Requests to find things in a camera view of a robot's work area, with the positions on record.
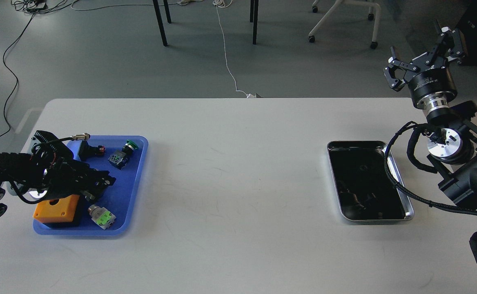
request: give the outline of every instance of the white table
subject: white table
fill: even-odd
[[[409,120],[425,121],[408,98],[53,100],[34,131],[149,140],[134,217],[117,238],[39,236],[35,207],[6,196],[0,293],[477,293],[475,216],[416,201],[399,225],[339,214],[327,143],[388,141]],[[448,203],[406,142],[406,186]]]

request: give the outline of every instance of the blue tray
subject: blue tray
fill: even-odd
[[[134,151],[128,164],[123,169],[117,169],[108,162],[109,156],[120,150],[126,140],[134,141],[139,149]],[[33,220],[33,230],[40,235],[65,235],[65,236],[116,236],[124,232],[130,225],[132,213],[134,211],[135,198],[139,188],[139,180],[144,165],[147,152],[147,140],[143,136],[91,136],[88,140],[90,146],[104,145],[106,153],[103,157],[92,157],[86,161],[93,169],[99,171],[109,171],[110,176],[117,180],[113,186],[106,188],[102,198],[95,203],[101,207],[106,207],[115,216],[115,222],[108,229],[102,229],[93,222],[84,211],[77,227],[56,227],[51,228],[43,225],[37,220]],[[74,152],[74,159],[80,160],[77,156],[80,141],[71,141],[68,148]]]

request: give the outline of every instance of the table leg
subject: table leg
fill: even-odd
[[[259,22],[259,0],[254,0],[255,7],[253,11],[253,45],[257,44],[257,22]]]
[[[158,9],[158,0],[153,0],[153,8],[155,9],[155,15],[157,15],[158,29],[160,30],[160,37],[162,38],[162,45],[166,47],[168,46],[168,41],[166,41],[164,24],[162,24],[162,16],[160,16],[160,9]]]
[[[172,18],[169,15],[169,5],[168,5],[168,0],[164,0],[164,10],[166,11],[166,20],[168,21],[168,24],[171,24]]]
[[[253,6],[255,5],[255,0],[250,1],[250,22],[253,22]]]

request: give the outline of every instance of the cable connector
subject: cable connector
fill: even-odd
[[[255,95],[253,95],[252,93],[249,93],[248,95],[246,95],[246,98],[262,98],[258,93],[255,93]]]
[[[72,141],[78,141],[78,140],[87,141],[89,139],[89,134],[84,133],[84,134],[74,135],[74,136],[70,136],[70,138],[72,138],[71,139]]]

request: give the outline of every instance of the gray floor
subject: gray floor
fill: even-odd
[[[57,2],[48,0],[50,6]],[[76,7],[136,2],[151,1],[81,0]],[[251,44],[248,0],[235,0],[220,9],[227,59],[238,88],[262,97],[408,97],[406,89],[390,90],[383,78],[389,47],[395,45],[403,58],[413,58],[432,46],[432,18],[454,26],[467,3],[377,2],[383,15],[376,50],[369,48],[373,22],[367,21],[363,7],[341,6],[311,44],[308,32],[332,0],[319,3],[319,13],[311,13],[311,1],[260,1],[257,45]],[[173,24],[165,24],[167,48],[160,42],[151,6],[67,8],[36,16],[7,56],[20,87],[8,104],[14,130],[0,139],[0,151],[20,151],[44,105],[56,98],[244,97],[235,92],[227,72],[211,0],[172,5],[171,14]],[[2,109],[15,83],[1,57],[28,19],[9,2],[0,1],[0,133],[7,129]],[[477,102],[477,67],[453,65],[452,72],[458,101]],[[110,106],[99,105],[98,111],[104,107]],[[392,110],[383,107],[382,114],[386,111]],[[80,118],[70,113],[70,119]]]

